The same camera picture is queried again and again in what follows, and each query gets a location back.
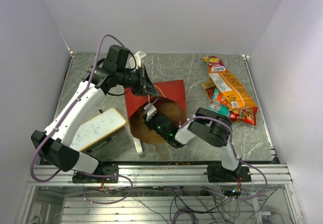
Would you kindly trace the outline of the red paper bag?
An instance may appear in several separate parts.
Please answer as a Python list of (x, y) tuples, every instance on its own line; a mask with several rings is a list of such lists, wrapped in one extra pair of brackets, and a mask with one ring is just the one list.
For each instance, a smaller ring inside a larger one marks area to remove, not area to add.
[(159, 97), (134, 96), (128, 92), (125, 94), (125, 103), (132, 138), (155, 146), (165, 140), (144, 124), (143, 108), (152, 103), (158, 114), (166, 115), (176, 127), (181, 126), (186, 122), (186, 93), (184, 80), (155, 82), (154, 86)]

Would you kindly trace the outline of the gold teal chips bag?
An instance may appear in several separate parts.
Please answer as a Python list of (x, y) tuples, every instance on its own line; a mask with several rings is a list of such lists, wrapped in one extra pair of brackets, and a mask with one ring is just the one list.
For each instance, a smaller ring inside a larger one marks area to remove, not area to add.
[(202, 85), (203, 89), (215, 86), (215, 84), (212, 80), (205, 81), (201, 85)]

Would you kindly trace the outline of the teal snack packet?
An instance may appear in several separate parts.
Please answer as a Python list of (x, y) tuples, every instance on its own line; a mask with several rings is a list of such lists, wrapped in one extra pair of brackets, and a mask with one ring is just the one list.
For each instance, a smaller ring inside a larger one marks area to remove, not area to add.
[(226, 117), (230, 116), (229, 108), (219, 101), (212, 101), (209, 106), (207, 107), (208, 110), (214, 111), (218, 114), (224, 115)]

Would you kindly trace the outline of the orange snack packet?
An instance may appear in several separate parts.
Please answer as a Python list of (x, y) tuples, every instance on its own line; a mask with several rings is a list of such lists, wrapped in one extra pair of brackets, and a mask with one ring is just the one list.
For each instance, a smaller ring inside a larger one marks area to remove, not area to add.
[(230, 103), (224, 98), (223, 94), (219, 91), (219, 89), (216, 87), (213, 93), (213, 96), (211, 98), (212, 101), (218, 101), (220, 102), (222, 105), (226, 106), (226, 107), (230, 107)]

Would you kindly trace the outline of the colourful fruit candy packet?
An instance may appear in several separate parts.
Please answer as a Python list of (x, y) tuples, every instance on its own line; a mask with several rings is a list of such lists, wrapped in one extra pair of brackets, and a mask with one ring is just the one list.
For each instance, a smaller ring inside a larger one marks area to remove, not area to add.
[(228, 72), (227, 67), (223, 64), (219, 56), (205, 56), (201, 60), (207, 63), (210, 73)]

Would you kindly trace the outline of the yellow orange snack box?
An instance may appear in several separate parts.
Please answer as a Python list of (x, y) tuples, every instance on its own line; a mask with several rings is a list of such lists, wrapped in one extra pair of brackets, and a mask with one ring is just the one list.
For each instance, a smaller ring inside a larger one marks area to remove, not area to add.
[(209, 77), (228, 102), (230, 111), (257, 107), (248, 91), (232, 73), (209, 73)]

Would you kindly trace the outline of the red yellow snack packet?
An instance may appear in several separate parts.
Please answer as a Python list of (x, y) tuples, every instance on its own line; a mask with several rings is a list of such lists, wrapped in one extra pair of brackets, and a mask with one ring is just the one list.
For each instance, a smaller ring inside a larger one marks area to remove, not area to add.
[(229, 118), (232, 122), (242, 121), (250, 125), (257, 125), (256, 114), (258, 107), (230, 111)]

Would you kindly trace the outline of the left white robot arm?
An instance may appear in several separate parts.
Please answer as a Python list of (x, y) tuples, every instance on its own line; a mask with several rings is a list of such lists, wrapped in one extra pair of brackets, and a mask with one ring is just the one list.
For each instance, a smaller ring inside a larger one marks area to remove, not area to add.
[(129, 49), (112, 45), (107, 56), (95, 60), (83, 74), (71, 100), (43, 131), (35, 130), (31, 141), (35, 156), (54, 165), (59, 171), (75, 170), (85, 174), (91, 182), (98, 182), (103, 175), (100, 161), (71, 148), (73, 138), (87, 112), (99, 103), (116, 86), (128, 88), (135, 96), (158, 96), (145, 65), (144, 51), (132, 53)]

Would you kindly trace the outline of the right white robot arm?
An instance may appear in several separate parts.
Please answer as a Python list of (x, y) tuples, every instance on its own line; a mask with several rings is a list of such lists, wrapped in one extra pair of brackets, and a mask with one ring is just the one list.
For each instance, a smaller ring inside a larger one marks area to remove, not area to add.
[(231, 182), (240, 176), (242, 160), (232, 141), (232, 122), (228, 117), (200, 107), (193, 117), (176, 126), (151, 106), (143, 111), (143, 119), (149, 130), (155, 131), (173, 148), (184, 147), (193, 138), (200, 138), (217, 149), (221, 160), (220, 178)]

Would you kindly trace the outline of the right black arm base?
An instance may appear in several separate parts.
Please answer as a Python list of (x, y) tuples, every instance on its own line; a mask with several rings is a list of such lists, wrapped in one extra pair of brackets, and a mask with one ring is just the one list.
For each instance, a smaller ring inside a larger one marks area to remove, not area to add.
[(221, 163), (209, 165), (204, 174), (207, 175), (210, 183), (251, 182), (250, 170), (242, 164), (238, 164), (238, 167), (233, 171), (225, 169)]

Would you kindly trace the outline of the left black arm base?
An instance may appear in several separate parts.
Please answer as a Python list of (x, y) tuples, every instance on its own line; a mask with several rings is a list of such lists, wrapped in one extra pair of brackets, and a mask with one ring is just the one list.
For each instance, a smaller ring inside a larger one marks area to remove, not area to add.
[(72, 182), (74, 184), (91, 183), (117, 183), (119, 168), (115, 165), (99, 165), (94, 173), (74, 172)]

